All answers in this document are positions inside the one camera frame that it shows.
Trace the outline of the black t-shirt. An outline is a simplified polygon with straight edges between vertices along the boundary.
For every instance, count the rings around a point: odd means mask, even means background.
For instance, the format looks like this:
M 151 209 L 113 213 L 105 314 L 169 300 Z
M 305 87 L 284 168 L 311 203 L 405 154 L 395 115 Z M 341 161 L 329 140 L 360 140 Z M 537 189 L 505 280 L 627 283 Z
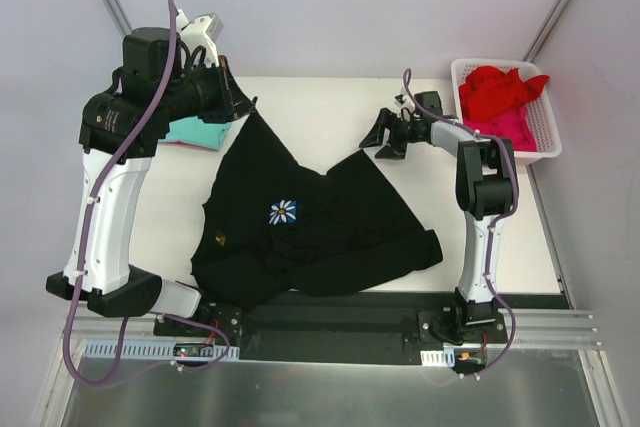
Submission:
M 436 232 L 364 152 L 320 174 L 257 113 L 224 155 L 203 211 L 191 274 L 204 295 L 244 310 L 291 289 L 352 295 L 443 260 Z

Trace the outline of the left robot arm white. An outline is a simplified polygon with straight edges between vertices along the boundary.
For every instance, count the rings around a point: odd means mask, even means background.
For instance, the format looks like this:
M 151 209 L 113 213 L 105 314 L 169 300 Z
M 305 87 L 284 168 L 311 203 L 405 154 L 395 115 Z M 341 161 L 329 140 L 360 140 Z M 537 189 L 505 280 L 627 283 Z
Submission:
M 83 205 L 67 265 L 48 293 L 84 301 L 103 317 L 169 314 L 188 335 L 204 334 L 210 310 L 200 292 L 129 262 L 141 188 L 172 122 L 236 121 L 255 108 L 217 52 L 217 33 L 189 24 L 138 28 L 123 39 L 123 64 L 82 112 Z

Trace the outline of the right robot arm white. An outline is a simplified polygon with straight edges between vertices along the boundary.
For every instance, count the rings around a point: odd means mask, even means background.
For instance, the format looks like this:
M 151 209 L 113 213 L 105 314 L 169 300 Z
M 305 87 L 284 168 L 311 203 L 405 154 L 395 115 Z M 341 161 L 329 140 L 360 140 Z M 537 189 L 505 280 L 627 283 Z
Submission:
M 409 145 L 425 142 L 455 158 L 455 195 L 466 228 L 463 270 L 450 311 L 434 318 L 430 332 L 460 345 L 498 321 L 499 242 L 519 201 L 513 150 L 508 140 L 475 132 L 445 116 L 435 91 L 417 94 L 414 109 L 402 94 L 395 100 L 400 111 L 382 108 L 359 146 L 377 147 L 378 159 L 401 160 Z

